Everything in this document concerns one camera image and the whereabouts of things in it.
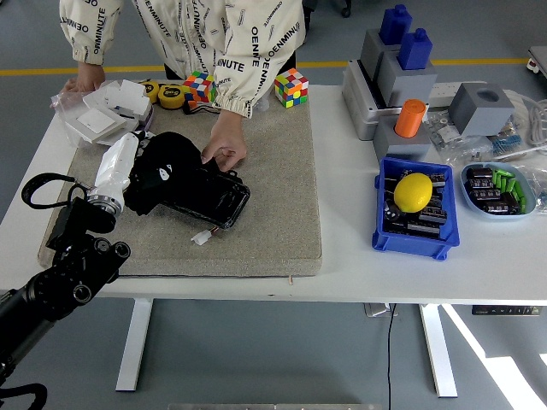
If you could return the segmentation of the person's right hand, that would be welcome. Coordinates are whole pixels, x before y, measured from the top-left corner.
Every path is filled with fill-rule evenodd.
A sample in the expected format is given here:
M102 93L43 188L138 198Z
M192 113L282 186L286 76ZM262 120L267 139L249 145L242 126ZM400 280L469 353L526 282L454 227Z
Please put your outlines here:
M101 65L79 62L77 76L65 83L62 92L93 92L98 90L104 81L105 72Z

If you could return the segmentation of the person's left hand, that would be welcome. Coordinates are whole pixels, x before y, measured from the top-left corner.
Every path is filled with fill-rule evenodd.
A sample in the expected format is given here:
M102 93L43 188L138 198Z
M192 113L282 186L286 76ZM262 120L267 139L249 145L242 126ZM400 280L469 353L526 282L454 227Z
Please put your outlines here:
M246 157L243 119L240 114L221 110L211 130L209 143L202 151L203 164L215 160L219 169L226 172Z

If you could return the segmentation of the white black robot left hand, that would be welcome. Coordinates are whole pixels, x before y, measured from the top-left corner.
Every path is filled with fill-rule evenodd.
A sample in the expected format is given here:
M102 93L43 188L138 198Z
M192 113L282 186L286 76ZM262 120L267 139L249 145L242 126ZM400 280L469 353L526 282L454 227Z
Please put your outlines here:
M147 165L143 161L134 170L135 161L142 160L144 148L151 143L154 134L150 132L128 132L103 154L97 171L95 187L91 189L88 201L96 205L124 206L124 193L127 189L141 192L167 182L173 167L167 165Z

